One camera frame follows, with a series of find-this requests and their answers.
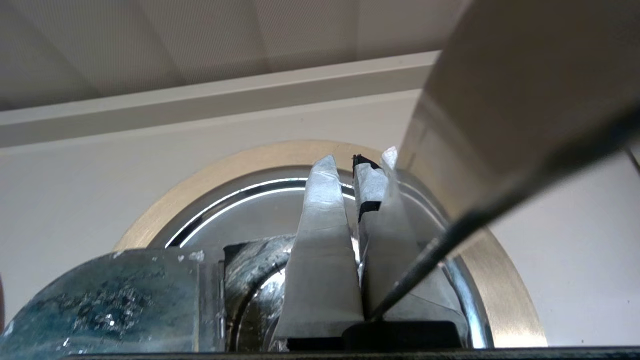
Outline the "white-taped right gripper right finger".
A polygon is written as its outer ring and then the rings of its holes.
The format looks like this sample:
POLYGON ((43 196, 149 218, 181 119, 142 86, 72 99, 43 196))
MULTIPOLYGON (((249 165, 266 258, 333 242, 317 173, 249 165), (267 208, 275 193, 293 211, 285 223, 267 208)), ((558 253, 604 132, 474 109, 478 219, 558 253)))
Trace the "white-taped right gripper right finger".
MULTIPOLYGON (((364 262, 363 299, 368 315, 382 303, 420 253, 419 240, 410 228, 409 214, 394 173, 398 151, 382 153, 380 162, 362 155, 353 159, 358 205, 360 258, 364 262)), ((466 346, 469 327, 447 272, 436 268, 407 292, 380 318, 382 324, 413 323, 455 326, 455 339, 466 346)))

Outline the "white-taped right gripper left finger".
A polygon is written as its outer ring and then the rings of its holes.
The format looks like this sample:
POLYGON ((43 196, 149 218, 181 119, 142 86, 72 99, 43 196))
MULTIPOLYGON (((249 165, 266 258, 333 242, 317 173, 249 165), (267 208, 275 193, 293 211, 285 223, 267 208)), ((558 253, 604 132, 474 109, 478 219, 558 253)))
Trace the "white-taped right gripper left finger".
POLYGON ((285 267, 274 339, 339 338, 364 321, 358 264, 333 155, 313 164, 285 267))

